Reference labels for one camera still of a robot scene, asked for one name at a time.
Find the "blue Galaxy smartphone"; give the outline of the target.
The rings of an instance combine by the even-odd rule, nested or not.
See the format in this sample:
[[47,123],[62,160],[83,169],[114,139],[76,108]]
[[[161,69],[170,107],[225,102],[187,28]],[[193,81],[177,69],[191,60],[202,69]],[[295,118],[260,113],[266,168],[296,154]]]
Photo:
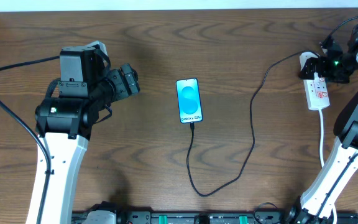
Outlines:
[[197,123],[203,120],[200,89],[197,78],[176,81],[180,122]]

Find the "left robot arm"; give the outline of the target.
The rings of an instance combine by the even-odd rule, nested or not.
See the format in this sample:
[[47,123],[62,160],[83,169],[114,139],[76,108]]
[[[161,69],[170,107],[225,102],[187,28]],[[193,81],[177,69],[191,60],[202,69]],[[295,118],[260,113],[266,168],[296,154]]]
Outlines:
[[27,223],[70,223],[79,169],[99,112],[140,91],[129,65],[89,72],[62,71],[57,98],[48,94],[35,111],[37,170]]

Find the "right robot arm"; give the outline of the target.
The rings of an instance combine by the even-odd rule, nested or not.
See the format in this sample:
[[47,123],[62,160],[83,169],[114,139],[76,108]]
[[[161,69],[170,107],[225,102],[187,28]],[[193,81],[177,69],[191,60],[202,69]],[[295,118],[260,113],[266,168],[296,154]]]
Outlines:
[[[358,24],[347,43],[348,50],[328,35],[321,43],[323,55],[302,53],[299,78],[308,86],[318,81],[347,84],[358,70]],[[334,124],[333,149],[308,190],[282,219],[282,223],[327,223],[334,203],[358,169],[358,91],[341,111]]]

